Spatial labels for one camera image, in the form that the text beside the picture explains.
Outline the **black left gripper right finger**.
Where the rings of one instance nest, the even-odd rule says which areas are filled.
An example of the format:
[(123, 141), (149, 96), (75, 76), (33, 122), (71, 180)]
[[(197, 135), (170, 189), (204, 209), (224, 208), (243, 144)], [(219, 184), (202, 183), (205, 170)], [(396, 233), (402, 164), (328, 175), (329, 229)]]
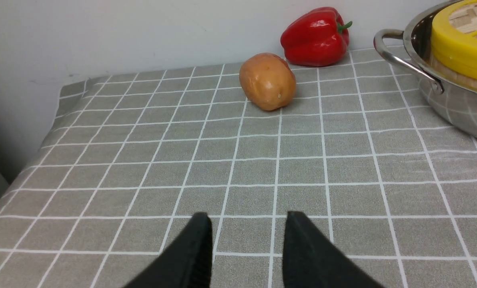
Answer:
[(286, 288), (381, 288), (300, 211), (289, 211), (283, 242)]

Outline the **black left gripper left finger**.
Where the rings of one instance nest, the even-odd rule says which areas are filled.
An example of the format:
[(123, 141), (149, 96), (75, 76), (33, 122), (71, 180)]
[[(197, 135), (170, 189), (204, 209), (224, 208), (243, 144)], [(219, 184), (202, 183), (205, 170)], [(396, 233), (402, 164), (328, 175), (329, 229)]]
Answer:
[(126, 288), (209, 288), (212, 277), (212, 222), (192, 215), (173, 242)]

